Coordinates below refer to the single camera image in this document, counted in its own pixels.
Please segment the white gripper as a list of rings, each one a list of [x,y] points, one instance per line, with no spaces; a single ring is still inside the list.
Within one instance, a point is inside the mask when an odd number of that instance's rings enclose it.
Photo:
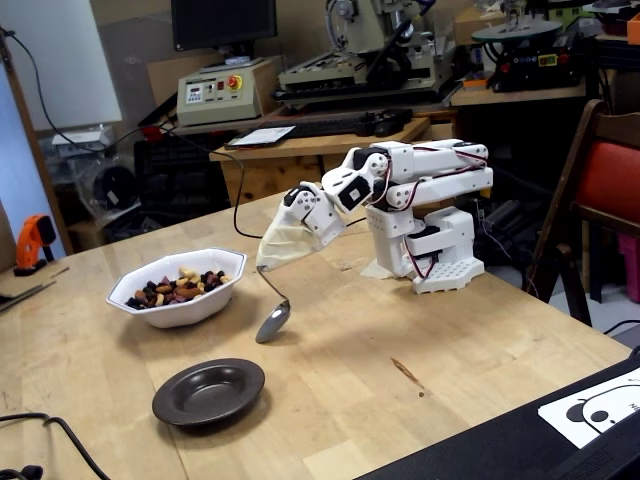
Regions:
[[[256,266],[272,271],[325,248],[346,229],[325,191],[300,182],[283,198],[283,222],[274,221],[256,254]]]

